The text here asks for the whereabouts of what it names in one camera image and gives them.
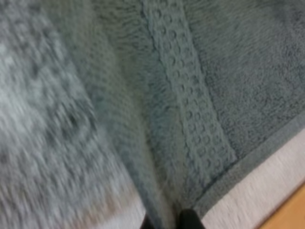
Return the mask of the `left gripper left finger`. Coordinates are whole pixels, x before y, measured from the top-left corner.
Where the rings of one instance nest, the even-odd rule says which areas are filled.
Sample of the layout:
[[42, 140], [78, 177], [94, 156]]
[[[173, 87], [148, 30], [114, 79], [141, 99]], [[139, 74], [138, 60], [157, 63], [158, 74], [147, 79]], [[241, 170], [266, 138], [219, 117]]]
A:
[[140, 226], [140, 229], [155, 229], [153, 220], [151, 219], [151, 217], [148, 215], [148, 213], [146, 213], [144, 215], [142, 224]]

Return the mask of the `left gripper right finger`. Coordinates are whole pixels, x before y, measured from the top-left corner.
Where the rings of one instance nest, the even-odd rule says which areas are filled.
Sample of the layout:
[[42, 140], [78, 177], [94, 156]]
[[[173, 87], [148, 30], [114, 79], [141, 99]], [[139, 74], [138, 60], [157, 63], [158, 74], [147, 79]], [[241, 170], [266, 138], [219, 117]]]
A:
[[179, 215], [178, 229], [203, 229], [203, 224], [194, 210], [184, 209]]

